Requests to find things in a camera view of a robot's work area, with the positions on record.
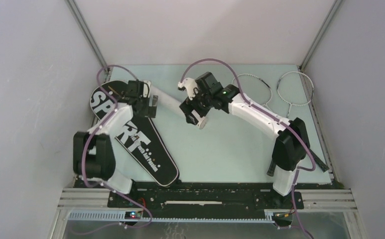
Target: wall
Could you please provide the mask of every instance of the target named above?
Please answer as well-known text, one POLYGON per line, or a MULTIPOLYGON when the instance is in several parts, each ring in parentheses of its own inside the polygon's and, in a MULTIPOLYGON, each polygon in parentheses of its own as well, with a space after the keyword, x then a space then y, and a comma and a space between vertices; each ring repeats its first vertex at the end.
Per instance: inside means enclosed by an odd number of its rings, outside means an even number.
POLYGON ((301 64, 334 0, 78 0, 108 63, 301 64))
POLYGON ((0 238, 46 238, 99 64, 65 1, 0 1, 0 238))
POLYGON ((345 1, 306 72, 369 237, 385 238, 385 2, 345 1))

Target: light blue tabletop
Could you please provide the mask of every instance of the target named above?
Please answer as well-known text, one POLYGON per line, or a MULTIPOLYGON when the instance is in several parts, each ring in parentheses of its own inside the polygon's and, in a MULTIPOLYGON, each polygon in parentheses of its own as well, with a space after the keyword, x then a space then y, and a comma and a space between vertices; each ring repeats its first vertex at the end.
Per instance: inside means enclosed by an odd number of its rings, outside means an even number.
MULTIPOLYGON (((125 66, 140 80, 151 83, 180 102, 186 93, 177 90, 186 65, 133 65, 125 66)), ((278 79, 288 71, 296 71, 295 65, 232 65, 237 74, 250 73, 264 79, 272 88, 273 97, 268 106, 277 114, 286 116, 289 105, 276 92, 278 79)), ((232 73, 223 65, 197 65, 187 77, 196 78, 206 71, 212 72, 223 86, 230 84, 232 73)), ((114 68, 111 80, 131 80, 124 70, 114 68)), ((269 98, 269 90, 260 81, 251 77, 240 77, 244 92, 257 103, 269 98)), ((280 92, 294 103, 306 102, 305 92, 298 74, 289 74, 282 80, 280 92)), ((212 109, 207 115, 206 126, 199 130, 162 105, 157 107, 153 120, 170 154, 176 161, 180 179, 184 182, 272 182, 266 175, 271 161, 274 141, 269 140, 248 122, 212 109)), ((325 161, 309 106, 292 107, 289 118, 305 121, 311 149, 325 161)), ((115 152, 117 157, 127 160, 121 165, 126 176, 136 181, 152 181, 147 172, 122 148, 115 152)), ((303 166, 311 167, 308 156, 303 166)), ((317 167, 314 172, 302 171, 299 183, 330 183, 328 172, 317 167)))

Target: metal frame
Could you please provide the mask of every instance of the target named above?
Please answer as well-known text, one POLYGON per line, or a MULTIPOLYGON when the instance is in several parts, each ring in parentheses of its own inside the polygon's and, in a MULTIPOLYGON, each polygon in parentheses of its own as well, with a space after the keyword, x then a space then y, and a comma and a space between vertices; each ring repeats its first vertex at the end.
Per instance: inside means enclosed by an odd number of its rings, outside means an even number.
MULTIPOLYGON (((83 18, 81 11, 79 10, 75 0, 65 0, 68 4, 70 11, 73 13, 75 20, 77 21, 82 33, 87 39, 89 45, 91 46, 92 51, 97 57, 100 64, 105 67, 107 63, 100 52, 100 49, 94 40, 91 31, 89 30, 85 19, 83 18)), ((320 40, 327 31, 330 23, 332 22, 334 16, 338 12, 339 7, 343 3, 343 0, 335 0, 332 8, 330 9, 326 19, 324 20, 317 36, 314 39, 308 53, 306 54, 301 66, 299 67, 301 71, 304 71, 308 65, 308 62, 311 60, 312 55, 317 49, 320 40)), ((106 81, 110 78, 111 72, 108 72, 106 76, 106 81)), ((317 134, 321 141, 321 146, 323 154, 326 158, 327 164, 332 170, 329 170, 332 180, 338 180, 337 175, 335 174, 335 165, 329 156, 327 150, 327 145, 325 143, 322 127, 319 123, 317 110, 314 107, 313 102, 310 103, 310 110, 313 116, 313 120, 316 126, 317 134)), ((297 190, 302 193, 302 198, 304 201, 304 209, 300 212, 342 212, 345 217, 345 221, 348 227, 348 231, 351 239, 366 239, 367 235, 365 234, 364 226, 360 219, 357 205, 355 204, 354 197, 351 190, 337 190, 337 189, 315 189, 315 190, 297 190)), ((49 232, 49 239, 61 239, 64 237, 66 224, 68 220, 72 220, 75 217, 71 216, 73 212, 94 212, 96 219, 100 215, 105 215, 109 213, 120 213, 125 210, 131 211, 130 209, 117 209, 107 208, 107 202, 109 198, 109 191, 107 189, 76 189, 76 188, 65 188, 62 191, 62 195, 56 209, 54 216, 53 224, 49 232)), ((266 214, 269 215, 268 220, 261 221, 250 221, 252 223, 267 223, 270 221, 270 215, 273 213, 280 212, 281 210, 266 210, 266 214)))

